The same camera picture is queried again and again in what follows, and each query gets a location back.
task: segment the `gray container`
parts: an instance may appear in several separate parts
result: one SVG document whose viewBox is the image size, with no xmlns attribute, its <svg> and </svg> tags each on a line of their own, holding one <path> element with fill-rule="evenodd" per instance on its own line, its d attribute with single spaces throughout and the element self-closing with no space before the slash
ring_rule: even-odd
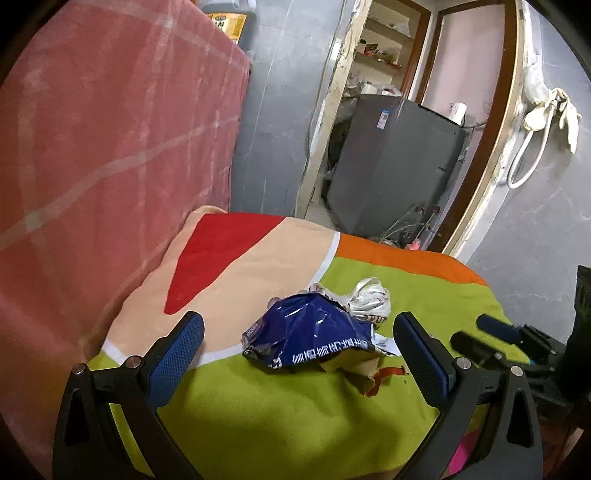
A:
<svg viewBox="0 0 591 480">
<path fill-rule="evenodd" d="M 410 207 L 436 205 L 464 138 L 460 126 L 414 102 L 362 95 L 327 194 L 337 227 L 379 236 Z"/>
<path fill-rule="evenodd" d="M 256 23 L 256 0 L 200 0 L 199 8 L 206 15 L 218 14 L 219 20 L 216 17 L 212 20 L 220 27 L 229 20 L 221 18 L 224 14 L 244 15 L 246 18 L 239 38 L 229 36 L 237 42 L 242 51 L 250 50 Z"/>
</svg>

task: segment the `blue plastic package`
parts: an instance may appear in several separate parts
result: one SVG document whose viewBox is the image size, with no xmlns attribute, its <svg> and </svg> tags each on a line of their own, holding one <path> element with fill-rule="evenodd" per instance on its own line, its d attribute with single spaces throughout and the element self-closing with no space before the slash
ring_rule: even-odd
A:
<svg viewBox="0 0 591 480">
<path fill-rule="evenodd" d="M 322 359 L 347 348 L 399 355 L 393 339 L 374 332 L 370 322 L 352 317 L 319 293 L 276 301 L 242 334 L 245 356 L 270 368 Z"/>
</svg>

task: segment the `metal screw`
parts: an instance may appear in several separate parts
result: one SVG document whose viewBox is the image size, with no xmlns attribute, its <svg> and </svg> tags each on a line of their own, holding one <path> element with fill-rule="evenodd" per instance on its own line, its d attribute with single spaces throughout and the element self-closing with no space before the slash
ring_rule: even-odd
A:
<svg viewBox="0 0 591 480">
<path fill-rule="evenodd" d="M 523 375 L 523 370 L 521 369 L 521 367 L 518 367 L 517 365 L 513 365 L 511 367 L 511 373 L 513 375 L 515 375 L 516 377 L 520 377 Z"/>
<path fill-rule="evenodd" d="M 125 366 L 127 368 L 138 368 L 141 362 L 142 362 L 142 358 L 140 356 L 133 355 L 133 356 L 130 356 L 125 361 Z"/>
<path fill-rule="evenodd" d="M 470 362 L 467 358 L 461 356 L 456 360 L 457 366 L 459 366 L 462 370 L 468 370 L 472 366 L 472 362 Z"/>
<path fill-rule="evenodd" d="M 79 375 L 84 371 L 85 368 L 86 368 L 85 364 L 76 364 L 72 367 L 72 373 L 74 375 Z"/>
</svg>

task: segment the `gray marble wall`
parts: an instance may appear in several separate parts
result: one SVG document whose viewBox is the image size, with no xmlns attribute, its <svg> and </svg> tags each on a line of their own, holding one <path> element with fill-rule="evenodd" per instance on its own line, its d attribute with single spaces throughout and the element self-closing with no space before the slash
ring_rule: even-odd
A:
<svg viewBox="0 0 591 480">
<path fill-rule="evenodd" d="M 533 14 L 544 81 L 562 87 L 583 115 L 577 151 L 570 153 L 566 132 L 554 125 L 536 171 L 509 192 L 468 266 L 489 283 L 514 323 L 564 341 L 574 321 L 577 266 L 591 265 L 591 82 L 560 34 Z M 540 137 L 526 151 L 527 166 Z"/>
<path fill-rule="evenodd" d="M 232 164 L 233 211 L 292 214 L 343 1 L 350 17 L 348 0 L 257 0 L 254 65 Z"/>
</svg>

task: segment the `pink blanket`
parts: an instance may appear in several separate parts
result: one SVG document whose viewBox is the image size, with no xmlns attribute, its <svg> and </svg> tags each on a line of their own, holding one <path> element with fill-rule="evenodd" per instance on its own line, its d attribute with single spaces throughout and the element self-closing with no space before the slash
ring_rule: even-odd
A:
<svg viewBox="0 0 591 480">
<path fill-rule="evenodd" d="M 188 212 L 227 209 L 248 61 L 188 0 L 71 0 L 0 89 L 0 412 L 49 476 L 73 363 Z"/>
</svg>

